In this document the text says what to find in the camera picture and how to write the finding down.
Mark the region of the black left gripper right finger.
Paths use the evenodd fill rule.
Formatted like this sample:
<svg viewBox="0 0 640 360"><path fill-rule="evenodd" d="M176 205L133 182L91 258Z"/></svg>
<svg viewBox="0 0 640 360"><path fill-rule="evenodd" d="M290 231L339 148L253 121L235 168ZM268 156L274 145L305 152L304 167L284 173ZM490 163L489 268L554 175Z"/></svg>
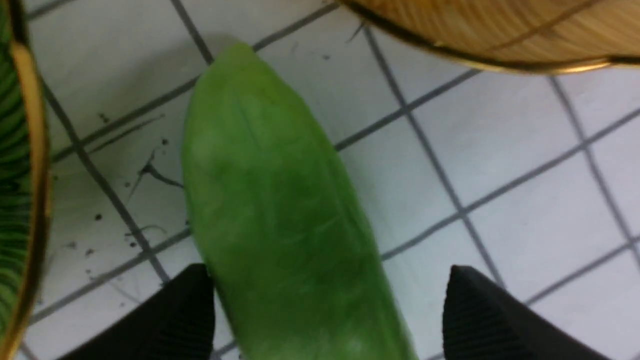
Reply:
<svg viewBox="0 0 640 360"><path fill-rule="evenodd" d="M603 360L482 272L452 265L442 313L446 360Z"/></svg>

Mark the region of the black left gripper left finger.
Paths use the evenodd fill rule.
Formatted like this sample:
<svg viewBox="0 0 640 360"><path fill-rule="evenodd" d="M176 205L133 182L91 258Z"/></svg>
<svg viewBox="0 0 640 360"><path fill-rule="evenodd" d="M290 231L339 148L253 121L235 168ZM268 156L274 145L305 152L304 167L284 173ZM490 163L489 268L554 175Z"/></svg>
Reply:
<svg viewBox="0 0 640 360"><path fill-rule="evenodd" d="M205 264L194 263L64 359L207 360L215 328L214 282Z"/></svg>

